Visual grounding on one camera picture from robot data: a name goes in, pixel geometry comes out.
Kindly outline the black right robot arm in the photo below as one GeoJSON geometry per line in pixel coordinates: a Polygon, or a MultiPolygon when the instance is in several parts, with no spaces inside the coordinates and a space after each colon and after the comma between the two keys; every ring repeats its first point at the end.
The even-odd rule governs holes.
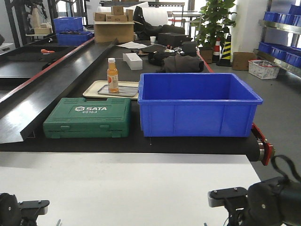
{"type": "Polygon", "coordinates": [[[229,226],[299,226],[301,224],[301,177],[285,155],[273,156],[279,177],[248,189],[233,187],[208,192],[210,207],[228,211],[229,226]]]}

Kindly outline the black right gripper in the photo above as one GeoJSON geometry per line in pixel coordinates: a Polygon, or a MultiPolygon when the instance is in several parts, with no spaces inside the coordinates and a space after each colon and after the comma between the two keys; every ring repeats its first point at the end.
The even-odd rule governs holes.
{"type": "Polygon", "coordinates": [[[248,189],[233,187],[208,192],[210,207],[228,211],[229,226],[280,226],[277,182],[259,182],[248,189]]]}

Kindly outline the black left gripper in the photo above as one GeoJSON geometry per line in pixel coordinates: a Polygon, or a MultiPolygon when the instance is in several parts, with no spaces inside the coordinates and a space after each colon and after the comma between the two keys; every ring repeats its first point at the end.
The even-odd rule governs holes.
{"type": "Polygon", "coordinates": [[[48,211],[49,200],[18,201],[14,194],[0,194],[1,226],[36,226],[39,215],[48,211]]]}

